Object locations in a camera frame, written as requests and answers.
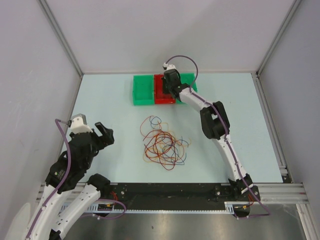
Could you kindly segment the red bin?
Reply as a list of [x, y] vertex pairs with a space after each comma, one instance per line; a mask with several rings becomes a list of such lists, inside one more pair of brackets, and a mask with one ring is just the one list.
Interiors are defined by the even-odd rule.
[[163, 91], [163, 76], [163, 74], [153, 76], [154, 103], [156, 105], [175, 104], [176, 100], [169, 93]]

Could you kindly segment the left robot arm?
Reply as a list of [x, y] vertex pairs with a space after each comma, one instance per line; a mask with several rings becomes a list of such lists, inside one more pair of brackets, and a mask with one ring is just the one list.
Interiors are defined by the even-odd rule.
[[67, 198], [91, 167], [94, 157], [115, 142], [114, 131], [101, 122], [95, 123], [100, 135], [80, 117], [70, 120], [69, 127], [71, 140], [64, 140], [66, 151], [50, 167], [42, 197], [22, 235], [23, 240], [64, 239], [91, 204], [98, 199], [107, 199], [112, 192], [110, 180], [96, 173], [89, 177], [78, 197], [62, 210]]

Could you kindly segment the right green bin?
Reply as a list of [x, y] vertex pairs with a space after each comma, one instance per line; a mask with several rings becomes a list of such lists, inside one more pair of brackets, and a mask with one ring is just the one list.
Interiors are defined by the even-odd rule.
[[[180, 80], [182, 84], [188, 84], [189, 86], [192, 85], [193, 81], [195, 80], [195, 74], [194, 73], [180, 73]], [[198, 92], [197, 84], [194, 83], [192, 85], [192, 89], [195, 92]], [[176, 104], [184, 104], [184, 102], [179, 101], [178, 99], [175, 100]]]

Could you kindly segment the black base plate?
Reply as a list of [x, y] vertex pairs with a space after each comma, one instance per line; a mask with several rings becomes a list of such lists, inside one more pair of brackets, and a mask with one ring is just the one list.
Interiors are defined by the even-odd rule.
[[240, 194], [228, 183], [118, 183], [97, 185], [101, 198], [113, 198], [128, 211], [217, 211], [225, 202], [247, 202], [260, 198], [259, 189]]

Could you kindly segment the left green bin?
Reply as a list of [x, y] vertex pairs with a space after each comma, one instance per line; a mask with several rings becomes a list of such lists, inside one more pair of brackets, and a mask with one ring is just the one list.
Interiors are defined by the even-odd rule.
[[154, 76], [134, 75], [132, 100], [135, 106], [154, 105]]

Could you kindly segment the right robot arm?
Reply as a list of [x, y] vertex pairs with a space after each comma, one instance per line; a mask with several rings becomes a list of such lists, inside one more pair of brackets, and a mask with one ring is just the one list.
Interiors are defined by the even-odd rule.
[[228, 167], [230, 194], [242, 201], [254, 186], [250, 175], [238, 160], [230, 135], [230, 122], [222, 102], [209, 102], [198, 95], [192, 87], [181, 82], [181, 75], [175, 68], [166, 69], [162, 77], [164, 93], [185, 103], [199, 113], [203, 134], [217, 147]]

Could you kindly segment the green bin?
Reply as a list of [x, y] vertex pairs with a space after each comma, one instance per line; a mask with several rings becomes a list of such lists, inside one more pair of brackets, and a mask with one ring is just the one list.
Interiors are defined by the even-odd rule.
[[[193, 81], [195, 80], [195, 74], [194, 73], [180, 73], [180, 80], [182, 84], [188, 84], [189, 86], [192, 85]], [[195, 92], [198, 92], [197, 84], [194, 83], [192, 85], [192, 89]], [[178, 99], [175, 100], [176, 104], [184, 104], [184, 102], [179, 101]]]
[[134, 75], [132, 100], [135, 106], [154, 105], [154, 76]]

